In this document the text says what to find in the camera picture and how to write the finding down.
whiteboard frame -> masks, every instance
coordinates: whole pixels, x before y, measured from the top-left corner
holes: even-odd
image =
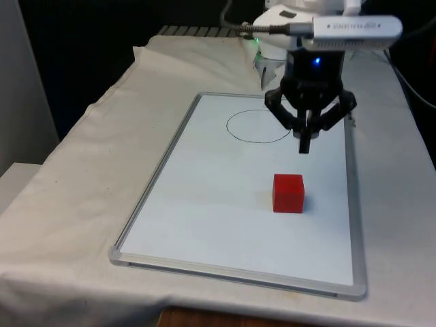
[[[138,204],[132,211],[123,231],[118,237],[115,245],[111,248],[109,258],[110,261],[118,266],[131,266],[136,268],[147,268],[168,271],[171,273],[183,273],[188,275],[196,275],[203,277],[212,277],[224,279],[227,281],[248,283],[258,286],[273,287],[282,290],[291,290],[295,292],[303,292],[315,294],[318,296],[327,296],[338,298],[341,300],[359,301],[362,300],[367,293],[367,274],[364,262],[364,246],[362,235],[362,224],[360,216],[360,203],[358,195],[358,177],[356,171],[356,158],[354,152],[354,119],[349,114],[344,119],[345,125],[345,159],[347,166],[347,195],[349,208],[349,229],[352,246],[352,269],[353,269],[353,285],[339,285],[334,283],[326,283],[321,281],[312,281],[296,277],[286,277],[281,275],[253,272],[235,268],[226,268],[220,266],[212,266],[206,264],[198,264],[193,262],[184,262],[178,260],[169,260],[164,258],[156,258],[145,255],[132,255],[121,252],[121,247],[131,227],[144,206],[153,186],[158,180],[161,172],[165,168],[167,160],[170,158],[172,151],[177,145],[185,127],[187,126],[194,110],[196,109],[201,98],[205,95],[226,96],[226,97],[248,97],[248,98],[263,98],[261,95],[235,95],[227,93],[199,93],[188,109],[185,118],[179,125],[173,139],[166,149],[159,165],[156,167],[146,189],[144,190]]]

dark background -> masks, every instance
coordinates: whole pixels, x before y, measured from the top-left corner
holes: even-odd
[[[87,106],[96,102],[133,63],[132,46],[145,45],[163,25],[218,27],[225,3],[226,0],[20,0],[59,137],[65,137]],[[228,20],[252,22],[261,14],[263,4],[264,0],[234,0]],[[394,14],[408,33],[436,15],[436,1],[368,0],[364,11]],[[433,104],[435,36],[436,26],[391,49],[394,64],[414,89]],[[436,110],[404,89],[436,163],[432,141],[436,136]]]

white tablecloth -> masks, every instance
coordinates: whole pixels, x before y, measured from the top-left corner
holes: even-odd
[[[436,174],[392,69],[372,52],[347,60],[343,78],[359,103],[367,298],[113,266],[109,249],[196,93],[261,93],[253,53],[237,39],[155,37],[135,52],[129,71],[0,217],[2,326],[116,326],[168,305],[323,324],[435,325]]]

white robot body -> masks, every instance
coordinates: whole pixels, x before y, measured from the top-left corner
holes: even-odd
[[[254,26],[308,23],[312,37],[254,33],[260,52],[267,59],[284,60],[287,51],[356,49],[383,50],[401,35],[401,21],[393,16],[357,16],[361,0],[269,0],[272,5],[253,23]]]

white wall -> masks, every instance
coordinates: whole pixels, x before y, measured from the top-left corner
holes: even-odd
[[[58,142],[17,1],[0,0],[0,176],[42,163]]]

